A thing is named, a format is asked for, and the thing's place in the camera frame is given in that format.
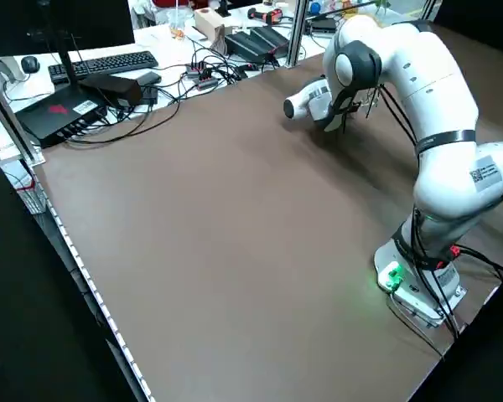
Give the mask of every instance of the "black device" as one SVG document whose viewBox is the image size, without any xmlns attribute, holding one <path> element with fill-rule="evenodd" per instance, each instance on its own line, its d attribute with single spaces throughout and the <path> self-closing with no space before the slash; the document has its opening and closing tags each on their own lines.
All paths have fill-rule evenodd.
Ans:
<svg viewBox="0 0 503 402">
<path fill-rule="evenodd" d="M 69 85 L 15 115 L 24 130 L 42 148 L 48 148 L 75 135 L 79 121 L 92 123 L 106 116 L 106 104 L 100 95 Z"/>
<path fill-rule="evenodd" d="M 142 88 L 140 105 L 156 105 L 158 103 L 158 90 L 152 86 L 159 83 L 162 77 L 153 71 L 136 78 L 136 82 Z"/>
<path fill-rule="evenodd" d="M 227 51 L 230 54 L 237 54 L 244 60 L 254 63 L 265 63 L 273 58 L 270 48 L 264 43 L 258 43 L 250 35 L 237 32 L 226 36 Z"/>
<path fill-rule="evenodd" d="M 250 29 L 250 37 L 256 42 L 266 44 L 278 59 L 287 56 L 288 39 L 271 27 L 255 27 Z"/>
<path fill-rule="evenodd" d="M 140 104 L 142 89 L 136 80 L 113 75 L 91 74 L 80 81 L 80 87 L 95 96 L 104 95 L 113 107 L 131 107 Z"/>
<path fill-rule="evenodd" d="M 229 17 L 231 13 L 229 10 L 234 10 L 235 8 L 253 6 L 254 4 L 261 4 L 261 0 L 220 0 L 220 6 L 216 9 L 216 12 L 221 17 Z"/>
<path fill-rule="evenodd" d="M 80 50 L 134 43 L 126 0 L 0 0 L 0 56 L 57 50 L 40 8 L 44 3 L 68 51 L 75 50 L 72 34 Z"/>
<path fill-rule="evenodd" d="M 39 61 L 33 56 L 26 56 L 20 60 L 20 66 L 25 74 L 35 74 L 41 68 Z"/>
<path fill-rule="evenodd" d="M 303 32 L 306 35 L 312 34 L 335 34 L 337 26 L 333 18 L 322 18 L 306 21 Z"/>
<path fill-rule="evenodd" d="M 229 17 L 231 13 L 229 12 L 227 7 L 228 7 L 227 0 L 220 0 L 220 6 L 216 9 L 216 12 L 221 17 Z"/>
<path fill-rule="evenodd" d="M 39 54 L 57 50 L 69 86 L 16 113 L 27 133 L 42 147 L 62 141 L 78 130 L 83 117 L 106 109 L 101 94 L 88 93 L 68 51 L 134 42 L 127 0 L 0 1 L 0 55 Z"/>
<path fill-rule="evenodd" d="M 258 71 L 259 67 L 257 64 L 242 64 L 236 67 L 236 71 L 238 71 L 238 76 L 241 80 L 248 78 L 247 71 Z"/>
<path fill-rule="evenodd" d="M 101 57 L 99 59 L 87 59 L 84 62 L 73 63 L 73 70 L 79 79 L 89 74 L 116 74 L 125 71 L 150 69 L 158 65 L 157 60 L 149 51 L 117 54 L 114 56 Z M 53 84 L 67 82 L 67 72 L 63 64 L 49 66 L 50 79 Z"/>
</svg>

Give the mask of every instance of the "keyboard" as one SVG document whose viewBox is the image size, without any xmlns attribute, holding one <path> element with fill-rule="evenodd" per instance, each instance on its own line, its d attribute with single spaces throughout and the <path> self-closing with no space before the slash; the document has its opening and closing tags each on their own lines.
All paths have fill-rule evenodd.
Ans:
<svg viewBox="0 0 503 402">
<path fill-rule="evenodd" d="M 100 59 L 76 61 L 73 63 L 75 74 L 79 80 L 84 79 L 88 74 L 115 74 L 125 71 L 140 69 L 150 69 L 158 65 L 157 60 L 151 52 L 137 52 L 118 54 L 116 56 L 101 57 Z M 69 82 L 63 64 L 54 64 L 49 67 L 50 79 L 53 84 Z"/>
</svg>

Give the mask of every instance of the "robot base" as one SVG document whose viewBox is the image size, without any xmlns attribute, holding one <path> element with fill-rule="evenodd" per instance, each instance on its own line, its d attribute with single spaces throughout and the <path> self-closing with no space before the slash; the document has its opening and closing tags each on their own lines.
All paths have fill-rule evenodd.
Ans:
<svg viewBox="0 0 503 402">
<path fill-rule="evenodd" d="M 391 282 L 389 272 L 392 264 L 400 265 L 404 269 L 410 269 L 410 264 L 398 252 L 393 240 L 389 240 L 375 253 L 375 268 L 377 273 L 378 286 L 386 293 L 391 293 Z M 414 286 L 410 281 L 403 281 L 394 294 L 394 297 L 411 313 L 423 319 L 432 327 L 439 327 L 445 320 L 443 313 L 436 305 L 428 303 L 428 298 L 422 291 L 414 291 Z M 454 294 L 449 298 L 449 305 L 454 310 L 466 294 L 466 289 L 461 285 L 457 286 Z"/>
</svg>

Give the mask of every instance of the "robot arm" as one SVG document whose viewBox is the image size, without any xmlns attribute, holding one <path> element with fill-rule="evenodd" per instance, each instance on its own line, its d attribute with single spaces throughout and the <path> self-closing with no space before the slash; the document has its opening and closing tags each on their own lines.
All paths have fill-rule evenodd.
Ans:
<svg viewBox="0 0 503 402">
<path fill-rule="evenodd" d="M 317 88 L 305 86 L 285 100 L 289 118 L 311 115 L 319 128 L 335 131 L 357 91 L 384 82 L 397 89 L 417 140 L 416 216 L 410 214 L 378 249 L 375 266 L 379 286 L 389 292 L 391 267 L 404 267 L 395 296 L 438 325 L 438 304 L 454 309 L 465 293 L 451 248 L 482 213 L 503 201 L 503 142 L 477 145 L 479 111 L 458 65 L 438 36 L 412 23 L 379 28 L 371 18 L 354 16 L 333 37 L 323 67 L 325 78 L 315 81 L 320 95 L 312 97 Z M 288 114 L 292 108 L 298 113 Z"/>
</svg>

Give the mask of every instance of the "label sticker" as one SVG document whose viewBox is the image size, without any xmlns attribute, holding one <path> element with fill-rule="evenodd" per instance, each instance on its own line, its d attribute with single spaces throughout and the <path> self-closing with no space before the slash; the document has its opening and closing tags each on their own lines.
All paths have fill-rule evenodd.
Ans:
<svg viewBox="0 0 503 402">
<path fill-rule="evenodd" d="M 502 180 L 501 173 L 490 155 L 478 159 L 475 162 L 475 169 L 470 171 L 469 174 L 473 179 L 477 192 Z"/>
<path fill-rule="evenodd" d="M 77 107 L 73 107 L 73 111 L 75 111 L 79 115 L 84 115 L 85 113 L 92 111 L 96 107 L 97 104 L 95 102 L 86 100 L 85 102 L 80 103 Z"/>
</svg>

